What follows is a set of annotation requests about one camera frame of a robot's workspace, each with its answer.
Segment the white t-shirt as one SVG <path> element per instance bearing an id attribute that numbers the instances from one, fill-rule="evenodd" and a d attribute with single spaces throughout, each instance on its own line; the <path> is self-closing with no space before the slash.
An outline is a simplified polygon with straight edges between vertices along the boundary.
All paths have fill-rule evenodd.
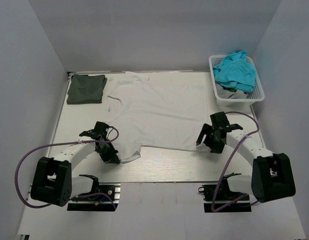
<path id="1" fill-rule="evenodd" d="M 207 152 L 196 145 L 208 121 L 206 89 L 193 83 L 155 83 L 127 72 L 107 96 L 110 138 L 121 163 L 141 157 L 142 147 Z"/>

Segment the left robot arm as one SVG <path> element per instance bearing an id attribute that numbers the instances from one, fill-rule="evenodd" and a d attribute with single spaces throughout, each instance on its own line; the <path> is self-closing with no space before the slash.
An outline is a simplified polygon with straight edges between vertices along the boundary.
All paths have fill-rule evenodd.
<path id="1" fill-rule="evenodd" d="M 96 176 L 80 174 L 73 176 L 73 170 L 90 154 L 97 153 L 107 163 L 120 162 L 113 142 L 119 131 L 104 122 L 96 122 L 93 129 L 85 130 L 67 148 L 53 157 L 38 160 L 31 185 L 30 197 L 33 200 L 65 206 L 72 199 L 94 200 L 102 193 Z"/>

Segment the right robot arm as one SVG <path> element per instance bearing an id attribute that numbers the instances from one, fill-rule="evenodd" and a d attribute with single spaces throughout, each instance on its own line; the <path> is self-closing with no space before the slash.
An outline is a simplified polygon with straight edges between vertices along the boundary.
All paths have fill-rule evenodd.
<path id="1" fill-rule="evenodd" d="M 233 149 L 221 172 L 212 195 L 215 202 L 219 193 L 233 203 L 253 195 L 260 203 L 293 197 L 296 186 L 289 157 L 274 153 L 251 138 L 258 130 L 246 133 L 237 123 L 231 124 L 223 111 L 210 115 L 211 124 L 205 123 L 196 141 L 204 144 L 213 154 L 221 154 L 225 146 Z M 226 174 L 234 155 L 240 154 L 252 167 L 251 175 Z"/>

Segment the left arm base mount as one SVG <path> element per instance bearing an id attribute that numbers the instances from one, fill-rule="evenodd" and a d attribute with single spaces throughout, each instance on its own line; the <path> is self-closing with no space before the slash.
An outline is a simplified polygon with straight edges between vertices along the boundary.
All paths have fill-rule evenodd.
<path id="1" fill-rule="evenodd" d="M 80 174 L 72 179 L 67 210 L 72 212 L 114 212 L 119 204 L 120 183 L 101 183 L 96 176 Z"/>

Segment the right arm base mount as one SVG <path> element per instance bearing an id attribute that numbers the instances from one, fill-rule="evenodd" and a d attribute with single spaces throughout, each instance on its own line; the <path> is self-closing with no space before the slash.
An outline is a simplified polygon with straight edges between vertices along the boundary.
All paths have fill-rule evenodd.
<path id="1" fill-rule="evenodd" d="M 228 178 L 241 175 L 240 173 L 231 173 L 227 174 L 223 177 L 220 187 L 217 191 L 214 208 L 218 209 L 223 205 L 231 202 L 242 195 L 241 192 L 232 192 L 230 191 Z M 208 182 L 198 188 L 198 192 L 203 195 L 203 206 L 205 213 L 213 213 L 212 211 L 212 203 L 213 196 L 215 192 L 215 188 L 217 187 L 217 182 Z M 235 203 L 221 209 L 218 213 L 248 213 L 252 211 L 250 197 L 246 195 L 242 197 L 240 200 Z"/>

